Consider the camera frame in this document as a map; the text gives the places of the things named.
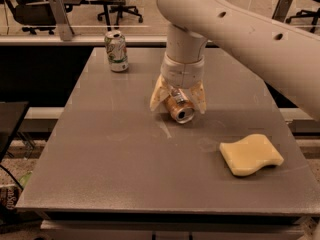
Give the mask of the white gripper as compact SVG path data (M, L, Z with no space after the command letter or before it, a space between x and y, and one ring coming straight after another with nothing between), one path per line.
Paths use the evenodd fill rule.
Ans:
M169 96L168 85L174 88L189 89L194 103L201 114L206 112L206 98L203 87L204 57L197 62L181 63L164 55L160 75L150 99L150 110L156 108Z

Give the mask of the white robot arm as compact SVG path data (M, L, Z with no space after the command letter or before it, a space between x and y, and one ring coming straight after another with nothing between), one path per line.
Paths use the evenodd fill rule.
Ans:
M150 100L156 109L173 88L188 89L206 111L204 46L223 49L315 120L320 119L320 38L226 0L156 0L170 25Z

